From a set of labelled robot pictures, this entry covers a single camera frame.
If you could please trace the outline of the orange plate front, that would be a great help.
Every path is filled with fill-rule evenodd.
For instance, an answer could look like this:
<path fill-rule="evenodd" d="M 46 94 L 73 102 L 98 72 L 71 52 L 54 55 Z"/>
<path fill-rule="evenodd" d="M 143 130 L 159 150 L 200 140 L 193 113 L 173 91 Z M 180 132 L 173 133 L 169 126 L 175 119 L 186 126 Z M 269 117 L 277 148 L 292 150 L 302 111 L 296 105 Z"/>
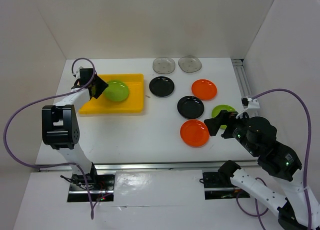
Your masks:
<path fill-rule="evenodd" d="M 180 137 L 188 146 L 199 148 L 209 140 L 209 131 L 204 122 L 199 120 L 188 120 L 180 128 Z"/>

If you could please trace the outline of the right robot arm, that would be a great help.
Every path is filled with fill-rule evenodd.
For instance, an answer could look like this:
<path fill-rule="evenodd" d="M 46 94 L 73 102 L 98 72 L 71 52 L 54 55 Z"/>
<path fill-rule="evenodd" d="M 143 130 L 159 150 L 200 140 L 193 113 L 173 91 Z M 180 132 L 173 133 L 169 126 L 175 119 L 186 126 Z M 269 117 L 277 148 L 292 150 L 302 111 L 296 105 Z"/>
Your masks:
<path fill-rule="evenodd" d="M 296 152 L 277 141 L 277 129 L 263 117 L 237 117 L 237 112 L 222 110 L 204 124 L 211 136 L 222 133 L 224 139 L 237 140 L 281 186 L 278 194 L 262 182 L 248 175 L 234 161 L 226 161 L 218 170 L 218 180 L 223 186 L 241 188 L 264 204 L 285 230 L 318 230 L 320 205 L 309 187 L 304 186 L 303 165 Z"/>

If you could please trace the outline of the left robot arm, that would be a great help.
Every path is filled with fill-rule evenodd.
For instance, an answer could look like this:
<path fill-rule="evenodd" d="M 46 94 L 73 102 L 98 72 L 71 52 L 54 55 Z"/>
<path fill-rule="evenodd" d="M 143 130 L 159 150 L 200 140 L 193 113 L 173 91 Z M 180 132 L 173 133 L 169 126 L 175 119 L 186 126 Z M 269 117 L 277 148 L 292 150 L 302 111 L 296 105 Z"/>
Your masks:
<path fill-rule="evenodd" d="M 97 187 L 99 178 L 95 165 L 79 144 L 77 113 L 91 99 L 98 99 L 106 88 L 108 84 L 98 77 L 93 68 L 82 68 L 71 94 L 55 105 L 44 106 L 41 111 L 42 141 L 71 163 L 71 182 L 88 190 Z"/>

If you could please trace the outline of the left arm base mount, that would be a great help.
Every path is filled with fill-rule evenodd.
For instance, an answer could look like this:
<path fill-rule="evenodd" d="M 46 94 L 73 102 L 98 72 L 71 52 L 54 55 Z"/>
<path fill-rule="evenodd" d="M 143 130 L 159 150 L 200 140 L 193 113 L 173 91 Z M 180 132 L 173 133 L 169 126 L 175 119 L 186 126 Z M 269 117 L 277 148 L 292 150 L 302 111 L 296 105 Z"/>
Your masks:
<path fill-rule="evenodd" d="M 69 183 L 68 203 L 89 202 L 85 184 L 76 184 L 75 180 L 63 175 L 60 177 Z M 88 186 L 93 203 L 114 201 L 115 174 L 97 175 L 97 183 L 89 183 Z"/>

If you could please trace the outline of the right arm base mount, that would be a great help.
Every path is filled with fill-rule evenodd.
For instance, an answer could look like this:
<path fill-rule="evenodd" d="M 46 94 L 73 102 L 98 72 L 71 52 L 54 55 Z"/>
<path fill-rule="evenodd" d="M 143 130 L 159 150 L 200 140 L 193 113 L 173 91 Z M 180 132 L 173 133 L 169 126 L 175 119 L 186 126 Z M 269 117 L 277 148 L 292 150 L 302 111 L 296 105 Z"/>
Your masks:
<path fill-rule="evenodd" d="M 249 198 L 250 195 L 235 187 L 230 183 L 223 182 L 218 172 L 203 172 L 199 182 L 204 187 L 204 197 L 206 200 Z"/>

